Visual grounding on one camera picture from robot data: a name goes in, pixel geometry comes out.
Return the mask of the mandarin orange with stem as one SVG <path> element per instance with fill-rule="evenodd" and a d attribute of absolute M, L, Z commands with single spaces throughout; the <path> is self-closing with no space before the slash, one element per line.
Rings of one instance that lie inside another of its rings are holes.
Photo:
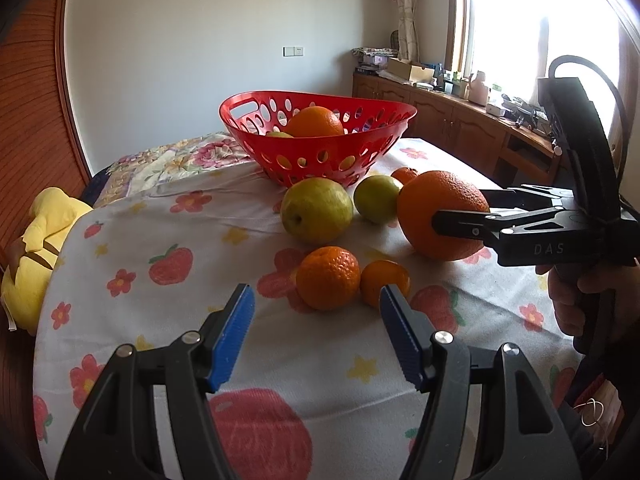
<path fill-rule="evenodd" d="M 418 170 L 410 167 L 401 167 L 392 172 L 392 178 L 399 181 L 402 185 L 407 185 L 418 176 Z"/>

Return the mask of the small mandarin orange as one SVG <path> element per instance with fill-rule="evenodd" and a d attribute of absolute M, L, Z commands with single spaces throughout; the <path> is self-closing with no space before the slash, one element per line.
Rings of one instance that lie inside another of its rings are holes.
<path fill-rule="evenodd" d="M 368 306 L 380 308 L 383 286 L 396 285 L 402 296 L 409 297 L 411 278 L 409 272 L 392 260 L 376 260 L 369 263 L 360 274 L 360 297 Z"/>

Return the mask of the medium mandarin orange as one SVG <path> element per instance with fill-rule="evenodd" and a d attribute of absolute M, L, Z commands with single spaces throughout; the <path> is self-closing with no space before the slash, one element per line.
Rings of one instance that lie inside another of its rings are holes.
<path fill-rule="evenodd" d="M 360 265 L 348 250 L 321 247 L 303 258 L 296 272 L 296 289 L 314 310 L 331 311 L 349 304 L 360 283 Z"/>

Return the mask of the wooden sideboard cabinet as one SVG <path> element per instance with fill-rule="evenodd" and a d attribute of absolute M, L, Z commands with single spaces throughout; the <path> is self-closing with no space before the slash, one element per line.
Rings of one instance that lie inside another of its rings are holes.
<path fill-rule="evenodd" d="M 352 76 L 352 94 L 413 105 L 418 114 L 406 136 L 441 148 L 502 186 L 550 185 L 561 167 L 561 156 L 536 132 L 449 94 L 359 72 Z"/>

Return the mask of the pink white bottle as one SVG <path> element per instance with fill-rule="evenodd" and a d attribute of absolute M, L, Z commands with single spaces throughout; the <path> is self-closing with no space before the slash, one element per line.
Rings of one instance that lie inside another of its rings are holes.
<path fill-rule="evenodd" d="M 486 74 L 479 70 L 469 82 L 468 101 L 485 107 L 489 100 L 489 87 L 486 84 Z"/>

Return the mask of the green apple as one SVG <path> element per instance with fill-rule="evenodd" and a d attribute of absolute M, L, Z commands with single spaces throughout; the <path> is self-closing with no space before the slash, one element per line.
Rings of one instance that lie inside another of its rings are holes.
<path fill-rule="evenodd" d="M 397 199 L 402 184 L 384 174 L 366 177 L 356 187 L 354 203 L 358 212 L 374 224 L 387 224 L 397 218 Z"/>

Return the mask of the yellow plush toy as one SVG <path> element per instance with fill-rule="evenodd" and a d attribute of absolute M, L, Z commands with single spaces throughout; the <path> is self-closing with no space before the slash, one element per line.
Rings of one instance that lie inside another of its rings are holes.
<path fill-rule="evenodd" d="M 30 223 L 9 246 L 1 282 L 1 304 L 9 330 L 35 336 L 47 287 L 66 237 L 79 218 L 92 211 L 60 188 L 45 188 L 29 209 Z"/>

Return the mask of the cardboard box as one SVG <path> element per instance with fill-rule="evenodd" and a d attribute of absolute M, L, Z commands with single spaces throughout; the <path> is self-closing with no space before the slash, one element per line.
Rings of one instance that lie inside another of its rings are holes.
<path fill-rule="evenodd" d="M 409 82 L 426 82 L 429 84 L 434 77 L 432 68 L 425 68 L 421 65 L 413 64 L 407 60 L 400 58 L 389 58 L 387 60 L 386 70 L 401 79 Z"/>

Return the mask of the yellow-green pear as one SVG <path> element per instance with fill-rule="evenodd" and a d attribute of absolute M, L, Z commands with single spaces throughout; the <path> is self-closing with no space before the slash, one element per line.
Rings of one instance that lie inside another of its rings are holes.
<path fill-rule="evenodd" d="M 354 204 L 337 182 L 310 178 L 286 191 L 280 218 L 285 231 L 299 242 L 323 246 L 337 240 L 350 227 Z"/>

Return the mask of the white strawberry-print cloth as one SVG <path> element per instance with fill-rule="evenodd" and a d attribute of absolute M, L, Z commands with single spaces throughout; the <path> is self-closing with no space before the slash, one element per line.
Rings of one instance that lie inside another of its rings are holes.
<path fill-rule="evenodd" d="M 256 309 L 230 382 L 209 398 L 242 479 L 398 479 L 426 396 L 405 381 L 378 311 L 357 299 L 309 310 L 295 273 L 312 248 L 279 216 L 285 192 L 252 160 L 162 182 L 93 209 L 67 235 L 38 325 L 37 440 L 53 478 L 70 428 L 120 344 L 163 347 L 250 284 Z M 579 361 L 556 327 L 544 278 L 481 249 L 440 263 L 413 252 L 396 222 L 356 216 L 332 245 L 362 268 L 408 270 L 410 304 L 470 346 L 513 341 L 552 398 Z"/>

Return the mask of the orange inside basket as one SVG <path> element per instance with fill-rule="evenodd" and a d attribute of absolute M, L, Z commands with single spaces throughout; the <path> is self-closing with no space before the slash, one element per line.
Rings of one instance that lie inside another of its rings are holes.
<path fill-rule="evenodd" d="M 315 138 L 342 136 L 344 128 L 332 110 L 322 106 L 310 106 L 294 115 L 284 126 L 284 132 L 294 138 Z"/>

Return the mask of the green fruit inside basket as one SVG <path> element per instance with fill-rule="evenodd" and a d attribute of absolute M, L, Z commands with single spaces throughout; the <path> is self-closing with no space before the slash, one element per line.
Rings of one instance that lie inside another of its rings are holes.
<path fill-rule="evenodd" d="M 283 131 L 269 131 L 266 133 L 266 136 L 271 136 L 272 138 L 285 138 L 285 139 L 293 139 L 294 136 L 283 132 Z"/>

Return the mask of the patterned curtain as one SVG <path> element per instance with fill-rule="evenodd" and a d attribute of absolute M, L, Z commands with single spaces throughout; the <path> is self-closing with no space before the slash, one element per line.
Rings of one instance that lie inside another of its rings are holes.
<path fill-rule="evenodd" d="M 416 32 L 416 3 L 418 0 L 397 0 L 399 55 L 403 60 L 419 59 L 419 41 Z"/>

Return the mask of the red perforated plastic basket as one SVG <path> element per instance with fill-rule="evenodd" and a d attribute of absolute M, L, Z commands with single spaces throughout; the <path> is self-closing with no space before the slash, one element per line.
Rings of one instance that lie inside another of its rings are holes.
<path fill-rule="evenodd" d="M 400 139 L 416 108 L 351 96 L 254 90 L 222 101 L 219 116 L 274 182 L 289 188 L 320 177 L 351 186 Z"/>

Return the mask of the floral bed quilt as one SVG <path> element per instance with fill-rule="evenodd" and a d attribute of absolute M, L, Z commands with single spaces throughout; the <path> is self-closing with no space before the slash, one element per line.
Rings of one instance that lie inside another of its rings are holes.
<path fill-rule="evenodd" d="M 218 131 L 126 155 L 106 168 L 93 207 L 102 207 L 155 185 L 242 164 L 250 156 L 228 132 Z"/>

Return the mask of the window with wooden frame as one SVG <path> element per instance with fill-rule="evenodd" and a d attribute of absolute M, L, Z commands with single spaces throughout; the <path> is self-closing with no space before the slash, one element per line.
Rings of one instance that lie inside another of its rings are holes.
<path fill-rule="evenodd" d="M 616 84 L 630 119 L 639 53 L 620 0 L 449 0 L 446 65 L 484 73 L 511 98 L 535 104 L 537 81 L 561 55 L 586 58 Z"/>

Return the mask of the white wall switch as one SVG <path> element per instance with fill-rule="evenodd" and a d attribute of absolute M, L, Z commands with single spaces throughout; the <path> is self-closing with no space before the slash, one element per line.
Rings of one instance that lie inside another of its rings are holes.
<path fill-rule="evenodd" d="M 303 47 L 284 46 L 282 54 L 285 58 L 302 58 L 305 55 Z"/>

